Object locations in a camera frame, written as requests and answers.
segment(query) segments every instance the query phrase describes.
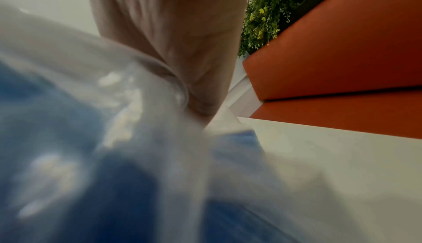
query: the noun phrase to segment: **human hand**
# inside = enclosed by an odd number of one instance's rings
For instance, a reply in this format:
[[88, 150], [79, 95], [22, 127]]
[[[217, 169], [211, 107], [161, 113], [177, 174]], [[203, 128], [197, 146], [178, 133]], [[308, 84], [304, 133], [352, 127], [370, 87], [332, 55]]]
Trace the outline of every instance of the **human hand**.
[[205, 123], [232, 78], [247, 0], [90, 0], [103, 37], [169, 65]]

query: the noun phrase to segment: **plastic wrap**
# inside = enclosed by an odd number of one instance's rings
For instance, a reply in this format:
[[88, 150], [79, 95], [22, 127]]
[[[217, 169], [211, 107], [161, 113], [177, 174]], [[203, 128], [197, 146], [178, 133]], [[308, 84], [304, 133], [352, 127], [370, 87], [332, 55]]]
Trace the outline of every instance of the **plastic wrap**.
[[209, 137], [159, 61], [0, 11], [0, 243], [296, 242], [252, 131]]

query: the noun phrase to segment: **hand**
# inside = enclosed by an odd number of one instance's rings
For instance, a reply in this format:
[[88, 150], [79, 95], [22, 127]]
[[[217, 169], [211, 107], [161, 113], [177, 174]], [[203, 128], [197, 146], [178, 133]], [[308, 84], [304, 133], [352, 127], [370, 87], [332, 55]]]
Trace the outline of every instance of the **hand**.
[[168, 64], [208, 123], [232, 78], [247, 0], [90, 0], [102, 36]]

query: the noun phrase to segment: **foliage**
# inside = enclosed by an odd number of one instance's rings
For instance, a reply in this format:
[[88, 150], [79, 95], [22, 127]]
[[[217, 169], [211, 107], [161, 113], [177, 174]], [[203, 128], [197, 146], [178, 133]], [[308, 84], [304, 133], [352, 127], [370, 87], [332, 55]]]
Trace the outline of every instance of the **foliage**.
[[280, 22], [305, 0], [249, 0], [243, 23], [239, 56], [253, 53], [277, 37]]

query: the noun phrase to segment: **orange sofa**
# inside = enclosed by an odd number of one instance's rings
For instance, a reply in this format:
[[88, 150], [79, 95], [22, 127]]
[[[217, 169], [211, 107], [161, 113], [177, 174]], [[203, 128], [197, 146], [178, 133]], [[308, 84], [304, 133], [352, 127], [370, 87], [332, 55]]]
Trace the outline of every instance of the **orange sofa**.
[[278, 100], [251, 118], [422, 138], [421, 5], [323, 1], [244, 61], [258, 98]]

